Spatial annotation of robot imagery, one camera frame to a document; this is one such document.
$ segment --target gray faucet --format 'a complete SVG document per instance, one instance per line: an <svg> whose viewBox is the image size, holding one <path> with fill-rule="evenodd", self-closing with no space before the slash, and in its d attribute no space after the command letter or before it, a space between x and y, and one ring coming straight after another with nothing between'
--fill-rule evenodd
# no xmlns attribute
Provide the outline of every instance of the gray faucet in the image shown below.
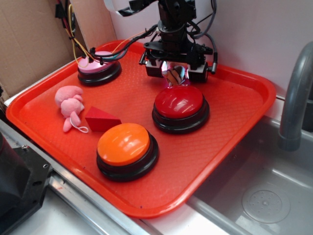
<svg viewBox="0 0 313 235"><path fill-rule="evenodd" d="M286 151L300 147L301 129L313 131L313 42L301 51L289 82L278 145Z"/></svg>

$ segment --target orange button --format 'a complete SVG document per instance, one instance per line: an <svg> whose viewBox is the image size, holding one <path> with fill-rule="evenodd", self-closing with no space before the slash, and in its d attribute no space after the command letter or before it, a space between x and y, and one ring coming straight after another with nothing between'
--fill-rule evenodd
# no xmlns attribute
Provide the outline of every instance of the orange button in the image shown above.
<svg viewBox="0 0 313 235"><path fill-rule="evenodd" d="M149 149L148 131L135 123L123 123L105 132L98 142L98 154L109 165L129 165L139 160Z"/></svg>

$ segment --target sink basin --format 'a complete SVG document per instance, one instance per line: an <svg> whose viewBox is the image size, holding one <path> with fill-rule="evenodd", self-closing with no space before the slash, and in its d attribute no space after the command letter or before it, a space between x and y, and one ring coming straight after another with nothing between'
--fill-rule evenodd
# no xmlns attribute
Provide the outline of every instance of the sink basin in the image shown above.
<svg viewBox="0 0 313 235"><path fill-rule="evenodd" d="M188 204L230 234L312 234L313 135L303 131L300 148L286 152L278 129L262 118Z"/></svg>

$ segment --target plastic tray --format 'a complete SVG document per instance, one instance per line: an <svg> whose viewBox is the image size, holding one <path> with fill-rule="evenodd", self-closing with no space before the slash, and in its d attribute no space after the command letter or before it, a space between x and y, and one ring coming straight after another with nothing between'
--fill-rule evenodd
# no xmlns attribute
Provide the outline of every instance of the plastic tray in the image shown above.
<svg viewBox="0 0 313 235"><path fill-rule="evenodd" d="M101 46L113 50L119 42ZM6 115L18 128L65 168L125 214L152 218L183 204L232 148L257 123L275 100L275 88L266 79L218 65L199 88L210 105L209 121L186 135L158 130L152 120L156 95L167 87L166 79L148 77L138 64L142 44L133 44L120 60L121 75L113 82L86 87L77 78L77 64L70 63L30 88L11 105ZM62 131L64 119L54 96L66 85L84 90L85 115L93 106L121 119L144 126L157 140L159 161L144 177L127 183L106 179L96 164L96 147L103 133L84 134L72 128Z"/></svg>

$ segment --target foam block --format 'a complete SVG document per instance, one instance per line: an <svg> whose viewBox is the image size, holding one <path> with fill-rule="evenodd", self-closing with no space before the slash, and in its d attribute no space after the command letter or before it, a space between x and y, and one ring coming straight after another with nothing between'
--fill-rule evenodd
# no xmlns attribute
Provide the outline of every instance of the foam block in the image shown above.
<svg viewBox="0 0 313 235"><path fill-rule="evenodd" d="M106 132L110 128L122 124L121 120L95 107L91 107L85 119L92 131Z"/></svg>

